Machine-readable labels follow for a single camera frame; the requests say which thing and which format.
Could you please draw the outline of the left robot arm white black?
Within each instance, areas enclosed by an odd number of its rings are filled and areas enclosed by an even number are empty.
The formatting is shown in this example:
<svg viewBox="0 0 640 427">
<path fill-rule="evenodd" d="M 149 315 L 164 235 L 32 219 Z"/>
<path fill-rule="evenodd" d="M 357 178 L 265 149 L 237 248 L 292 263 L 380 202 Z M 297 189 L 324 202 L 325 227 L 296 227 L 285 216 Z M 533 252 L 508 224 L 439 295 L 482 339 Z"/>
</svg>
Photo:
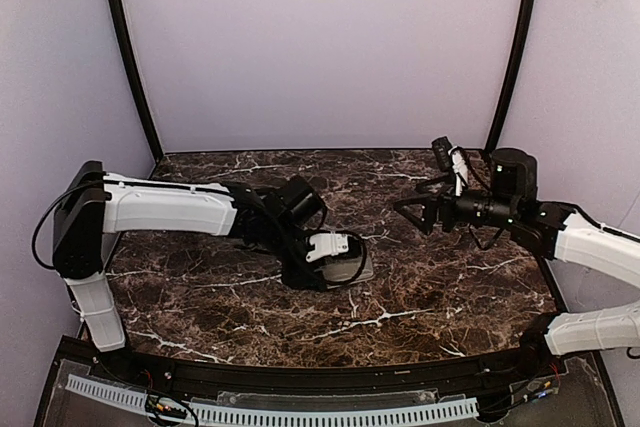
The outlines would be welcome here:
<svg viewBox="0 0 640 427">
<path fill-rule="evenodd" d="M 307 261 L 313 233 L 304 226 L 326 215 L 327 207 L 300 176 L 279 188 L 181 184 L 108 173 L 90 160 L 46 213 L 53 219 L 52 261 L 46 267 L 65 281 L 101 352 L 127 344 L 102 259 L 106 234 L 176 231 L 240 239 L 275 255 L 294 287 L 326 286 Z"/>
</svg>

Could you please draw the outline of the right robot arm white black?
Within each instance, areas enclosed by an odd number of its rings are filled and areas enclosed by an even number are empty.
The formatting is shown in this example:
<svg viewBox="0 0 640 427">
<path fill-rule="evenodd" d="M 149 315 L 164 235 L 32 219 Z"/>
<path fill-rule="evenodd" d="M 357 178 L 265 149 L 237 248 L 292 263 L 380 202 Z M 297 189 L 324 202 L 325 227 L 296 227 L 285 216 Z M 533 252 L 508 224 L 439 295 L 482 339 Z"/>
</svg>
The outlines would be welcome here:
<svg viewBox="0 0 640 427">
<path fill-rule="evenodd" d="M 439 225 L 450 232 L 459 224 L 507 232 L 511 241 L 531 255 L 580 264 L 631 286 L 639 284 L 639 238 L 607 226 L 576 204 L 537 198 L 537 161 L 515 148 L 490 155 L 490 182 L 469 187 L 474 171 L 460 148 L 445 139 L 433 150 L 445 177 L 440 189 L 402 199 L 394 209 L 423 234 Z M 521 349 L 538 358 L 570 353 L 636 348 L 639 304 L 585 313 L 553 313 L 537 317 L 520 338 Z"/>
</svg>

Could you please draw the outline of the white remote control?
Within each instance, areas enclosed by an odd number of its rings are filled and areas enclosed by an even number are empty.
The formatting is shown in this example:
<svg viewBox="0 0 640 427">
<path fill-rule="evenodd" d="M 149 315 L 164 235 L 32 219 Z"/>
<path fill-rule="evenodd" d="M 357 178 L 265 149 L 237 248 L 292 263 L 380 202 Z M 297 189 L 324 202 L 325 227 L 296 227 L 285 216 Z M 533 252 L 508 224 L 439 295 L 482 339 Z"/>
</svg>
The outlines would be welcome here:
<svg viewBox="0 0 640 427">
<path fill-rule="evenodd" d="M 368 281 L 373 278 L 374 270 L 372 261 L 366 258 L 362 271 L 361 259 L 342 259 L 327 258 L 327 263 L 320 268 L 329 289 L 344 287 L 352 284 Z"/>
</svg>

